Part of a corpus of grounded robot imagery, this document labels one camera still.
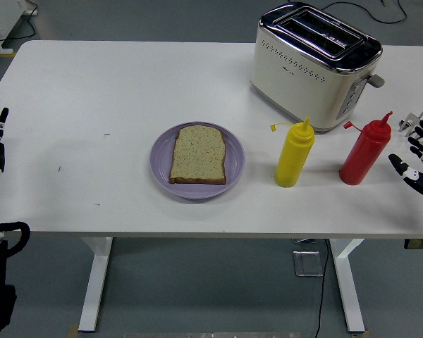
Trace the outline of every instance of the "table leg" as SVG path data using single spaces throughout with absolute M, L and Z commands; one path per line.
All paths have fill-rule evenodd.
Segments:
M 90 281 L 87 285 L 78 331 L 94 332 L 113 237 L 83 237 L 83 241 L 94 252 L 94 260 L 92 262 Z
M 346 325 L 349 332 L 364 332 L 364 322 L 360 312 L 359 299 L 354 285 L 348 255 L 363 239 L 330 239 L 333 261 L 336 267 Z

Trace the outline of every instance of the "black cable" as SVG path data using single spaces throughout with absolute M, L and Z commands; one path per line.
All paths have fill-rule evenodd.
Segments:
M 318 328 L 317 328 L 317 333 L 315 333 L 315 338 L 318 337 L 319 329 L 321 328 L 321 310 L 323 308 L 323 298 L 324 298 L 324 278 L 326 277 L 327 261 L 329 260 L 329 245 L 327 243 L 328 239 L 325 239 L 324 242 L 326 243 L 326 262 L 324 263 L 323 280 L 321 281 L 321 301 L 319 302 Z
M 27 245 L 28 240 L 30 239 L 30 227 L 27 223 L 24 222 L 14 222 L 14 223 L 0 223 L 0 231 L 14 231 L 20 230 L 20 239 L 19 241 L 10 249 L 6 251 L 6 257 L 12 257 L 19 251 L 21 251 L 25 245 Z
M 31 11 L 31 13 L 30 13 L 30 15 L 28 16 L 28 19 L 27 19 L 28 25 L 30 25 L 30 27 L 33 29 L 33 33 L 30 34 L 30 35 L 27 35 L 25 37 L 7 37 L 5 39 L 0 39 L 0 42 L 1 41 L 7 41 L 7 40 L 25 39 L 27 37 L 34 37 L 36 35 L 36 29 L 35 29 L 35 27 L 33 27 L 32 23 L 30 22 L 30 19 L 31 19 L 33 13 L 37 10 L 37 4 L 35 4 L 34 2 L 31 2 L 30 0 L 26 0 L 26 1 L 34 6 L 33 10 Z
M 347 4 L 347 5 L 353 5 L 353 6 L 359 7 L 361 9 L 363 9 L 364 11 L 366 11 L 369 14 L 369 16 L 371 16 L 375 21 L 377 21 L 378 23 L 384 23 L 386 25 L 391 25 L 393 23 L 401 23 L 401 22 L 403 22 L 404 20 L 407 19 L 407 14 L 404 11 L 403 7 L 401 6 L 400 0 L 398 0 L 398 6 L 400 7 L 400 10 L 403 12 L 404 18 L 402 18 L 400 20 L 397 20 L 397 21 L 382 21 L 382 20 L 376 19 L 364 6 L 361 6 L 361 5 L 358 5 L 358 4 L 354 4 L 352 2 L 347 2 L 347 1 L 333 2 L 332 4 L 327 5 L 326 7 L 322 8 L 321 10 L 324 11 L 325 9 L 327 9 L 327 8 L 333 6 L 333 5 L 337 5 L 337 4 Z

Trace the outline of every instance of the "purple plate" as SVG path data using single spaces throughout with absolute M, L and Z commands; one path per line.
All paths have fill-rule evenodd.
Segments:
M 227 183 L 225 185 L 214 184 L 180 184 L 169 183 L 169 171 L 172 165 L 172 154 L 178 131 L 189 125 L 206 125 L 215 127 L 224 134 L 226 143 L 226 160 L 224 168 L 226 169 Z M 232 187 L 240 178 L 245 166 L 245 152 L 240 141 L 234 134 L 220 125 L 207 122 L 189 122 L 172 127 L 165 131 L 154 143 L 150 151 L 150 168 L 155 179 L 163 188 L 173 194 L 186 199 L 207 199 L 222 194 Z

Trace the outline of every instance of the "yellow squeeze bottle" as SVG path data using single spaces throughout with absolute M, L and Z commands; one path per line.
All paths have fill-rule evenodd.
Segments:
M 315 142 L 315 132 L 309 125 L 309 118 L 304 122 L 291 125 L 290 123 L 278 123 L 291 125 L 283 144 L 281 156 L 277 164 L 274 179 L 281 187 L 292 187 L 298 181 L 299 175 L 309 155 L 310 149 Z

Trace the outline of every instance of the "white table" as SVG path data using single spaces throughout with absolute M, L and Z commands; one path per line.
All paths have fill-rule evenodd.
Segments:
M 385 46 L 351 121 L 393 111 L 392 140 L 356 187 L 338 170 L 358 131 L 318 135 L 299 182 L 274 170 L 288 120 L 252 87 L 254 44 L 53 42 L 24 44 L 0 82 L 10 109 L 0 222 L 33 234 L 85 237 L 95 253 L 81 331 L 94 331 L 112 237 L 331 238 L 348 330 L 363 331 L 348 254 L 365 238 L 423 238 L 423 197 L 387 159 L 416 163 L 398 122 L 423 110 L 423 47 Z M 242 142 L 239 182 L 206 201 L 162 189 L 149 169 L 152 144 L 189 121 L 216 123 Z

